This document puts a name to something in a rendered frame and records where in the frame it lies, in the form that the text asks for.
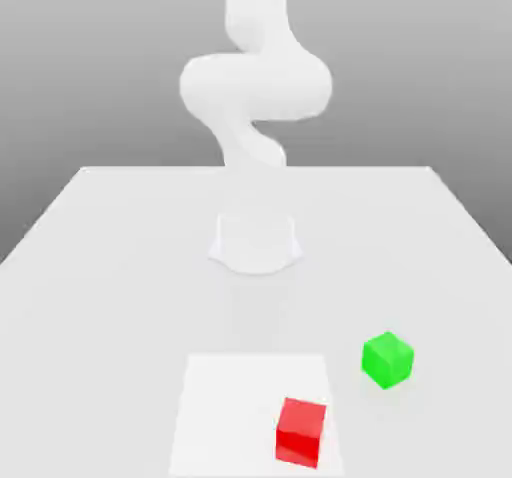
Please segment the small green cube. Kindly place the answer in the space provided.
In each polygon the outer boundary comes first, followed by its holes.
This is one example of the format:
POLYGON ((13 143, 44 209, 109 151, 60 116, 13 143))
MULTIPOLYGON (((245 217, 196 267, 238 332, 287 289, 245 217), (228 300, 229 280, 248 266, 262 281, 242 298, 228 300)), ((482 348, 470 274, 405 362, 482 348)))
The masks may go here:
POLYGON ((406 380, 412 371, 414 349, 386 331, 363 345, 361 369, 382 389, 406 380))

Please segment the small red cube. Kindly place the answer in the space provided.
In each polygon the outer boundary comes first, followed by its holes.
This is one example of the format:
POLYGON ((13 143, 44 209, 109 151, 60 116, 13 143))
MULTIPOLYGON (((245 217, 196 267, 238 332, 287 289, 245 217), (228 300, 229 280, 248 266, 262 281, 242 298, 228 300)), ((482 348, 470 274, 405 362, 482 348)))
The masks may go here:
POLYGON ((275 430, 277 460, 316 469, 327 406, 286 397, 275 430))

